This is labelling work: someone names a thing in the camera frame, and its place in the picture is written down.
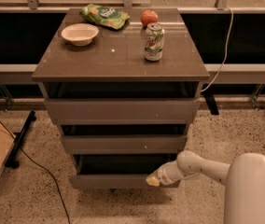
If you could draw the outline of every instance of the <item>brown tabletop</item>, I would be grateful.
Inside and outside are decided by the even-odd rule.
[[[162,58],[144,58],[143,8],[133,8],[119,31],[97,26],[99,34],[86,47],[65,42],[64,27],[85,22],[79,9],[70,9],[33,74],[37,82],[82,81],[204,81],[208,72],[188,29],[174,8],[155,9],[165,30]]]

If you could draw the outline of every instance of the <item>speckled floor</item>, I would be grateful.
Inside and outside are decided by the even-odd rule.
[[[265,155],[265,108],[256,111],[247,102],[235,101],[220,101],[218,106],[220,115],[212,116],[202,104],[186,148],[223,162],[245,152]],[[0,120],[18,132],[28,114],[0,111]],[[58,130],[46,111],[36,111],[36,117],[23,149],[58,179],[71,223],[222,223],[225,189],[207,177],[181,182],[177,189],[73,189],[67,177],[76,170]],[[67,223],[51,177],[23,153],[18,157],[20,168],[6,168],[0,178],[0,223]]]

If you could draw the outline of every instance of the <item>white robotic arm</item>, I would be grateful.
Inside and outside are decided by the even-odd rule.
[[[247,153],[228,165],[183,151],[146,179],[148,185],[170,185],[203,174],[224,185],[224,224],[265,224],[265,156]]]

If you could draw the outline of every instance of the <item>can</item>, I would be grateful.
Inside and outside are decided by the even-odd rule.
[[[162,56],[164,30],[159,23],[150,23],[146,28],[145,58],[158,61]]]

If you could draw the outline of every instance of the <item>white bowl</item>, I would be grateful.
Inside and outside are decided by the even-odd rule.
[[[64,28],[61,36],[75,46],[87,46],[97,34],[98,28],[96,26],[79,23]]]

